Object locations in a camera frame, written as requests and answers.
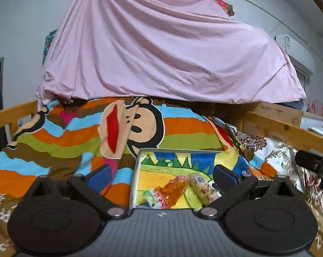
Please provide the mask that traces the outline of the peanut brittle snack bar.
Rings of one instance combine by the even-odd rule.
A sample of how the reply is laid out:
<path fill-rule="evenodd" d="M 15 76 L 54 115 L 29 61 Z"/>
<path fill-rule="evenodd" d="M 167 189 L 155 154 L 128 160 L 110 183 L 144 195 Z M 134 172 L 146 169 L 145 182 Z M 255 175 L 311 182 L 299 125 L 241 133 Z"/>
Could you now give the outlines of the peanut brittle snack bar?
<path fill-rule="evenodd" d="M 188 176 L 188 182 L 191 185 L 196 196 L 204 205 L 209 205 L 220 198 L 215 188 L 213 188 L 205 178 L 199 174 L 193 173 Z"/>

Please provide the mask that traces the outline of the white floral quilt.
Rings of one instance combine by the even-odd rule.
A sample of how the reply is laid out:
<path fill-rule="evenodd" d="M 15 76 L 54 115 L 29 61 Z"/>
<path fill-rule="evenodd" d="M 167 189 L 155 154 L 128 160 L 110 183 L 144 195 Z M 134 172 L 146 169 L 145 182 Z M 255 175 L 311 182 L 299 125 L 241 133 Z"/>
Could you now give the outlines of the white floral quilt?
<path fill-rule="evenodd" d="M 297 150 L 294 147 L 269 137 L 249 136 L 231 124 L 228 127 L 247 157 L 249 173 L 260 180 L 272 180 L 278 174 L 286 175 L 302 193 L 318 221 L 318 234 L 311 252 L 314 256 L 323 256 L 323 190 L 319 187 L 319 177 L 296 164 Z"/>

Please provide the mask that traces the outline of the striped monkey cartoon blanket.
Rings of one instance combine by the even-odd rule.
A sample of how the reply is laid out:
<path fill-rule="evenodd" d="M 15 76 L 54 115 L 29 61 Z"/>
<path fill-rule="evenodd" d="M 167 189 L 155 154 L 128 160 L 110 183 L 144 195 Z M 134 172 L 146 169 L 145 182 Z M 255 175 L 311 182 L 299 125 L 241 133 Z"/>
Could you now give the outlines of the striped monkey cartoon blanket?
<path fill-rule="evenodd" d="M 37 177 L 65 180 L 108 164 L 112 182 L 100 194 L 126 208 L 142 149 L 235 149 L 247 160 L 202 103 L 153 97 L 102 98 L 70 105 L 54 100 L 0 151 L 0 256 L 16 252 L 7 223 Z"/>

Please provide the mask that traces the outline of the orange red snack packet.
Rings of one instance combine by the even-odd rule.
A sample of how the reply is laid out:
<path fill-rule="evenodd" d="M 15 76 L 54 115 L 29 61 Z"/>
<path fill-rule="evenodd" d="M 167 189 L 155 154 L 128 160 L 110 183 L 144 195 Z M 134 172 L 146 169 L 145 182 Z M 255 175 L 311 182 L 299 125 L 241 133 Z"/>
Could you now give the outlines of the orange red snack packet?
<path fill-rule="evenodd" d="M 185 176 L 177 176 L 163 187 L 157 186 L 142 193 L 150 208 L 171 209 L 181 198 L 188 186 Z"/>

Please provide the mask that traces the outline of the metal tray with cartoon print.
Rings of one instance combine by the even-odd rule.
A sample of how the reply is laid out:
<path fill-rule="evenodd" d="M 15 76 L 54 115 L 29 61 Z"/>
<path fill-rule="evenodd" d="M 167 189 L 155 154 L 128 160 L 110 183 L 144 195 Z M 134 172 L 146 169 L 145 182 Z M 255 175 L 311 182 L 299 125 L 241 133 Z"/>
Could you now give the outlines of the metal tray with cartoon print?
<path fill-rule="evenodd" d="M 129 208 L 147 208 L 143 192 L 164 187 L 177 177 L 200 175 L 212 184 L 214 168 L 222 165 L 229 172 L 241 176 L 248 171 L 248 162 L 237 150 L 176 150 L 142 149 L 136 158 L 131 184 Z"/>

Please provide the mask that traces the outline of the pink draped bed sheet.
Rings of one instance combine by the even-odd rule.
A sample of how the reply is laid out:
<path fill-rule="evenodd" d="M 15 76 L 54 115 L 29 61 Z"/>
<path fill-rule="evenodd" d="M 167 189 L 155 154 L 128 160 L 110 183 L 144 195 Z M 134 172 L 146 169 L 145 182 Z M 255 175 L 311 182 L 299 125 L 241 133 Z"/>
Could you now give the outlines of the pink draped bed sheet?
<path fill-rule="evenodd" d="M 37 100 L 154 96 L 244 104 L 305 99 L 287 54 L 215 0 L 74 0 Z"/>

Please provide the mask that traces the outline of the white wall air conditioner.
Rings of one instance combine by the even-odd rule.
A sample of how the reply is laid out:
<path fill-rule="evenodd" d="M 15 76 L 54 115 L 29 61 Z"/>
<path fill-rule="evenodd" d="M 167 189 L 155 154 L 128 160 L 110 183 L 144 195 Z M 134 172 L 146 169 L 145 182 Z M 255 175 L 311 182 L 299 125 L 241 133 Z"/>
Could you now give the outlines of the white wall air conditioner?
<path fill-rule="evenodd" d="M 305 47 L 287 34 L 276 35 L 275 41 L 287 53 L 294 67 L 309 77 L 314 75 L 315 59 Z"/>

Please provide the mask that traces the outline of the wooden bed frame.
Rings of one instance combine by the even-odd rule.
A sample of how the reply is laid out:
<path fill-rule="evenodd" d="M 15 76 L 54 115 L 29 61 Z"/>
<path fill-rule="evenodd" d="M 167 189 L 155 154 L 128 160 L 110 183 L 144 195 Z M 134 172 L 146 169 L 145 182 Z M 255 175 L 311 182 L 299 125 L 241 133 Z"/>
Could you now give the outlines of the wooden bed frame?
<path fill-rule="evenodd" d="M 248 135 L 270 137 L 299 150 L 316 150 L 323 154 L 323 136 L 299 127 L 305 115 L 303 111 L 266 102 L 219 104 L 217 107 L 225 122 Z M 9 132 L 13 134 L 18 129 L 19 119 L 36 112 L 35 100 L 0 110 L 0 128 L 9 125 Z"/>

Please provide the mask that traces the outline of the colourful wall poster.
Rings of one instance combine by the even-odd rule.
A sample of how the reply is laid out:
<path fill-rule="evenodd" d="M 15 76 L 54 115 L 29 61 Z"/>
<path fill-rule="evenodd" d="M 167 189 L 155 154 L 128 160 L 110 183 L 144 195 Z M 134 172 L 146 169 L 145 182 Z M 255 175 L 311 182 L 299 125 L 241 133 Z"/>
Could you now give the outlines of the colourful wall poster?
<path fill-rule="evenodd" d="M 57 29 L 55 29 L 54 31 L 51 31 L 45 38 L 45 45 L 43 48 L 43 59 L 42 59 L 42 64 L 44 64 L 45 59 L 47 57 L 48 51 L 50 49 L 51 43 L 55 37 L 55 34 L 57 32 Z"/>

